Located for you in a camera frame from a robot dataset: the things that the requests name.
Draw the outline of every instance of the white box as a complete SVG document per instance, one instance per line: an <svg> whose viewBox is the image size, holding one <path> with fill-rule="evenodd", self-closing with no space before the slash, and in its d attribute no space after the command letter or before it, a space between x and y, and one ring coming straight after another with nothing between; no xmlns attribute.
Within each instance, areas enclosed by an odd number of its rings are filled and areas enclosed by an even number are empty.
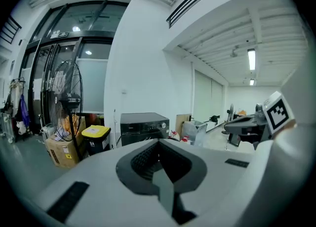
<svg viewBox="0 0 316 227"><path fill-rule="evenodd" d="M277 91L263 103L263 112L268 121L271 134L283 128L292 119L286 103L282 94Z"/></svg>

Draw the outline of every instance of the ceiling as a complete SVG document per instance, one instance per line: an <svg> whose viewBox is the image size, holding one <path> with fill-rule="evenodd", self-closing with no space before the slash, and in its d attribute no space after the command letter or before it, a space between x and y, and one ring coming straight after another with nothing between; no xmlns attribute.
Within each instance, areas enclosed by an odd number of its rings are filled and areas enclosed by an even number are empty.
<svg viewBox="0 0 316 227"><path fill-rule="evenodd" d="M251 78L255 85L282 85L308 48L295 5L290 0L238 2L240 7L228 6L231 10L222 7L220 20L210 19L210 26L178 46L216 70L229 85L249 85ZM247 55L252 48L256 50L254 71Z"/></svg>

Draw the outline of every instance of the floor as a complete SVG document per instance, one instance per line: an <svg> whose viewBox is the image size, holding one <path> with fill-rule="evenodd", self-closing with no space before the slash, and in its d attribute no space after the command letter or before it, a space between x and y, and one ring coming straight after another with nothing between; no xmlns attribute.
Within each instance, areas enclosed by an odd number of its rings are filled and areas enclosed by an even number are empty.
<svg viewBox="0 0 316 227"><path fill-rule="evenodd" d="M237 151L238 147L227 143L229 135L223 134L222 130L224 130L222 126L218 126L207 132L203 146L213 150Z"/></svg>
<svg viewBox="0 0 316 227"><path fill-rule="evenodd" d="M12 144L0 136L0 163L15 192L28 199L68 171L54 165L42 136L30 136Z"/></svg>

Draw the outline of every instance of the standing fan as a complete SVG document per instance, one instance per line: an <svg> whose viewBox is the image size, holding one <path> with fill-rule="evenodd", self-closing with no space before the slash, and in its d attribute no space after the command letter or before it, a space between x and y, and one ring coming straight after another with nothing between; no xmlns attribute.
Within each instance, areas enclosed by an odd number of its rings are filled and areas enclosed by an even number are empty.
<svg viewBox="0 0 316 227"><path fill-rule="evenodd" d="M55 130L65 141L74 141L79 159L76 134L82 113L82 78L78 65L72 60L61 63L56 69L49 88L49 115Z"/></svg>
<svg viewBox="0 0 316 227"><path fill-rule="evenodd" d="M233 116L234 116L234 105L231 104L231 108L229 110L227 110L228 113L228 117L227 117L227 122L233 120ZM229 135L229 132L227 132L226 130L222 131L223 134L225 135Z"/></svg>
<svg viewBox="0 0 316 227"><path fill-rule="evenodd" d="M230 108L229 113L228 113L228 119L227 119L227 121L233 120L233 117L234 117L234 105L231 104L231 108Z"/></svg>

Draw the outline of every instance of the trash bin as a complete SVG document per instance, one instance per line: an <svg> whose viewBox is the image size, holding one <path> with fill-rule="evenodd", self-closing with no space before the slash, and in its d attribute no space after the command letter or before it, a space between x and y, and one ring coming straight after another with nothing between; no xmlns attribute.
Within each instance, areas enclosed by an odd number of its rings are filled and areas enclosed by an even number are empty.
<svg viewBox="0 0 316 227"><path fill-rule="evenodd" d="M109 133L111 128L101 125L91 125L82 131L84 141L89 155L94 155L99 152L110 149Z"/></svg>
<svg viewBox="0 0 316 227"><path fill-rule="evenodd" d="M203 146L207 124L199 121L185 121L182 125L182 137L189 136L191 145Z"/></svg>

